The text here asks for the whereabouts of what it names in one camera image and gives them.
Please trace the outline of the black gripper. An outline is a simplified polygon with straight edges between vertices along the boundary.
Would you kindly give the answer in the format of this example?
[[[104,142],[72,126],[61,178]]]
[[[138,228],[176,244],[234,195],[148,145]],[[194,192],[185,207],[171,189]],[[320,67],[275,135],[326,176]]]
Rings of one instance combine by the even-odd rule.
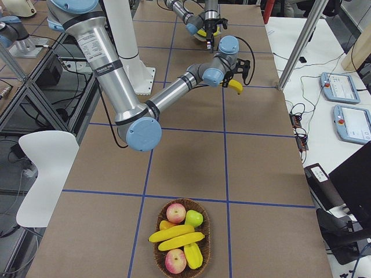
[[[248,78],[250,71],[250,61],[237,58],[235,67],[225,73],[223,81],[221,82],[222,87],[228,87],[230,80],[235,74],[241,74],[243,82],[246,85],[246,79]]]
[[[222,26],[224,29],[227,29],[228,20],[226,18],[204,20],[203,29],[206,33],[205,37],[212,38],[216,36],[220,31],[220,26]]]

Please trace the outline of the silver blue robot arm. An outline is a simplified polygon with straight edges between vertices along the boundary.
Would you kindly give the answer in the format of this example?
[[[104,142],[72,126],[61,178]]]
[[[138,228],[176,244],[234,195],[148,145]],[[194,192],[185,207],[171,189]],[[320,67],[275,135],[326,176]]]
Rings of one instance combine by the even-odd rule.
[[[188,11],[184,7],[183,1],[165,1],[164,3],[166,7],[182,19],[191,35],[196,35],[200,30],[205,31],[206,48],[213,53],[214,33],[217,31],[217,27],[221,24],[224,28],[227,28],[228,24],[227,19],[220,17],[218,2],[205,1],[204,10],[198,15]],[[227,35],[221,38],[218,52],[214,54],[212,61],[189,66],[184,74],[180,75],[176,81],[165,89],[181,89],[188,92],[201,82],[211,87],[220,85],[227,87],[236,65],[238,52],[239,43],[236,37]]]
[[[49,27],[73,36],[93,74],[114,107],[119,137],[131,149],[154,149],[162,136],[160,113],[200,83],[227,87],[235,74],[244,81],[252,79],[254,62],[238,58],[239,38],[227,35],[218,47],[213,36],[220,17],[217,1],[206,1],[202,13],[194,15],[181,1],[166,1],[166,6],[182,19],[188,32],[206,33],[212,61],[194,64],[173,83],[141,103],[135,88],[152,81],[150,69],[138,57],[132,14],[127,1],[48,1]]]

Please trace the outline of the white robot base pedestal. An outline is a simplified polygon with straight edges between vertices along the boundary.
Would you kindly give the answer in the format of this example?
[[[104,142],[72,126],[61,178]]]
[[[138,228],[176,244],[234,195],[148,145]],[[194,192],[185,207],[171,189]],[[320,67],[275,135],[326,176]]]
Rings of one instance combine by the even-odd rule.
[[[103,4],[118,56],[134,92],[150,95],[156,69],[146,67],[140,59],[129,1],[107,0]]]

